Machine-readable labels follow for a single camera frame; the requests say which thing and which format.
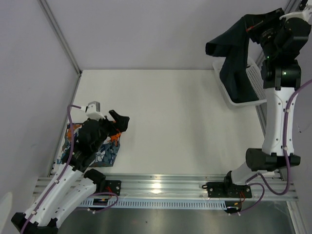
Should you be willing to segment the colourful patterned shorts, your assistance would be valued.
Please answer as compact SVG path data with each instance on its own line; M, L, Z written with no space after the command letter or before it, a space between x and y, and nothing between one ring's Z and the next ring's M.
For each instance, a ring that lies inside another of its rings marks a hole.
M120 137L121 133L107 137L96 152L95 159L90 164L90 167L113 167L120 149ZM57 165L61 164L61 160L65 156L66 151L70 148L70 144L71 132L70 124L68 123L62 140L62 146L59 149L58 157L56 159Z

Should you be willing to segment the dark green shorts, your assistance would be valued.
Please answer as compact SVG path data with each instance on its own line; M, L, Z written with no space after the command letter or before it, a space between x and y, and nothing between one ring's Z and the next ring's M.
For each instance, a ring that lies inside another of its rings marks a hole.
M219 76L234 103L259 100L246 73L250 41L246 29L250 16L244 15L230 29L205 46L207 55L225 58Z

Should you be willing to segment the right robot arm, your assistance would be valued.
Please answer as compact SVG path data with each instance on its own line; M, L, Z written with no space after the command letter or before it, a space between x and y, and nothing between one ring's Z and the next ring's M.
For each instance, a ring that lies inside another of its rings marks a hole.
M262 172L280 168L289 171L300 163L292 143L295 99L304 88L296 58L309 39L311 16L312 4L308 1L292 13L284 14L278 9L244 17L247 35L261 45L265 56L261 76L267 100L267 123L262 147L249 148L246 161L225 176L222 190L227 196L235 196L241 186Z

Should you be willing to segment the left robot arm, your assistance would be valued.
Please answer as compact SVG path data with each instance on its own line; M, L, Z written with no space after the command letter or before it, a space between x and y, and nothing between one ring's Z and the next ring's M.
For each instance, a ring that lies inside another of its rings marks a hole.
M89 169L107 138L125 132L129 117L110 110L107 117L88 118L73 135L55 176L39 198L23 213L11 219L21 234L56 234L68 215L91 195L112 195L106 191L106 176Z

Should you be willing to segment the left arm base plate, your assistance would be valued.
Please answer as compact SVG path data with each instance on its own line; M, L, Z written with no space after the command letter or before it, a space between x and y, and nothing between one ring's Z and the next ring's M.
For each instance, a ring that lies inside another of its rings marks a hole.
M97 184L95 193L114 193L120 195L121 181L120 180L105 180Z

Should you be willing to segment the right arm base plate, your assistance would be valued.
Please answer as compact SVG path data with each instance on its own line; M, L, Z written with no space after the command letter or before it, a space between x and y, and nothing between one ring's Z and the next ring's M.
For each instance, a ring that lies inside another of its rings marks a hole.
M252 198L252 191L248 185L207 182L201 188L207 191L209 198Z

